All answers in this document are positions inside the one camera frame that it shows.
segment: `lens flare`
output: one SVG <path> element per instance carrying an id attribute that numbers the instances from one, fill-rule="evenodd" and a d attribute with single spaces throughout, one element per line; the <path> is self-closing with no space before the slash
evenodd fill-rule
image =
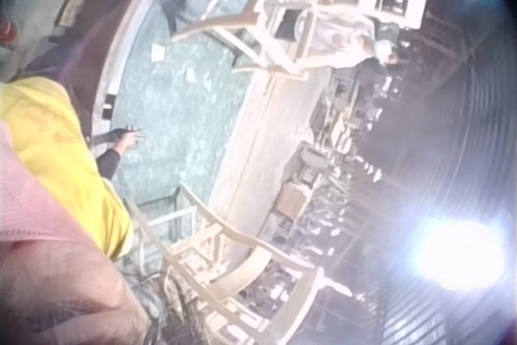
<path id="1" fill-rule="evenodd" d="M 427 231 L 417 261 L 420 273 L 450 291 L 489 287 L 504 272 L 498 235 L 475 221 L 446 221 Z"/>

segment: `yellow shirt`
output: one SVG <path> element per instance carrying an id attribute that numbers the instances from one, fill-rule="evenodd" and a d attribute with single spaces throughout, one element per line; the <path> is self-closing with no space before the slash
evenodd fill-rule
<path id="1" fill-rule="evenodd" d="M 2 87 L 2 120 L 22 163 L 112 258 L 128 251 L 132 222 L 99 175 L 65 89 L 47 78 Z"/>

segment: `black sleeve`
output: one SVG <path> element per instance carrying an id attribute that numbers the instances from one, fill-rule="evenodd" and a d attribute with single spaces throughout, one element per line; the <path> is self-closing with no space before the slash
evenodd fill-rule
<path id="1" fill-rule="evenodd" d="M 106 151 L 104 154 L 97 158 L 97 168 L 99 169 L 100 176 L 111 181 L 113 175 L 115 175 L 119 162 L 119 153 L 117 153 L 114 149 L 109 149 Z"/>

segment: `person's arm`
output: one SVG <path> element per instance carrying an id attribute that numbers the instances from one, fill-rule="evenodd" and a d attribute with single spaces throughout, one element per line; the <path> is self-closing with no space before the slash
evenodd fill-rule
<path id="1" fill-rule="evenodd" d="M 142 131 L 129 131 L 115 143 L 113 148 L 98 157 L 96 162 L 100 176 L 111 181 L 119 166 L 122 155 L 142 137 Z"/>
<path id="2" fill-rule="evenodd" d="M 109 149 L 98 157 L 96 162 L 100 176 L 111 181 L 119 166 L 120 154 L 114 149 Z"/>

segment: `chair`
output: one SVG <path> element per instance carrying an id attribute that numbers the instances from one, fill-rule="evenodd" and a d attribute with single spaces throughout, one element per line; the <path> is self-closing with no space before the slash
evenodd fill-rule
<path id="1" fill-rule="evenodd" d="M 231 225 L 209 210 L 203 202 L 183 185 L 180 193 L 195 208 L 188 208 L 206 220 L 206 227 L 197 234 L 178 242 L 167 244 L 160 239 L 153 229 L 160 222 L 168 222 L 175 216 L 163 217 L 160 222 L 147 221 L 138 207 L 126 200 L 129 213 L 136 222 L 137 235 L 142 234 L 158 248 L 162 255 L 162 270 L 166 274 L 163 281 L 168 282 L 170 273 L 184 280 L 191 292 L 198 297 L 199 309 L 206 312 L 208 328 L 225 343 L 235 343 L 222 337 L 220 329 L 236 326 L 246 333 L 244 343 L 264 345 L 285 344 L 294 334 L 309 311 L 316 293 L 321 285 L 323 270 L 314 268 L 301 261 L 295 261 L 282 251 L 257 239 L 238 232 Z M 214 268 L 223 262 L 224 245 L 228 240 L 244 244 L 252 251 L 250 256 L 237 268 L 225 274 L 220 272 L 199 272 L 192 265 L 192 257 L 199 257 L 208 267 Z M 300 279 L 291 292 L 289 299 L 278 313 L 268 321 L 250 312 L 245 306 L 235 301 L 234 297 L 256 280 L 271 260 L 301 273 Z"/>
<path id="2" fill-rule="evenodd" d="M 318 0 L 249 0 L 239 15 L 226 15 L 209 18 L 208 15 L 220 0 L 212 0 L 201 15 L 200 21 L 176 33 L 173 41 L 182 40 L 198 32 L 214 31 L 231 44 L 242 50 L 254 62 L 250 65 L 240 65 L 233 68 L 233 73 L 242 71 L 266 70 L 270 74 L 306 80 L 309 76 L 303 63 L 310 59 L 309 49 L 317 23 L 317 17 L 321 13 L 342 14 L 360 13 L 389 23 L 397 23 L 402 27 L 420 28 L 426 0 L 410 0 L 405 15 L 384 11 L 376 8 L 378 0 L 359 0 L 357 4 L 318 4 Z M 275 5 L 278 7 L 307 10 L 304 31 L 296 49 L 294 58 L 282 48 L 280 43 L 268 31 L 268 15 L 264 6 Z M 245 28 L 262 46 L 262 52 L 256 53 L 248 44 L 237 38 L 231 30 Z"/>

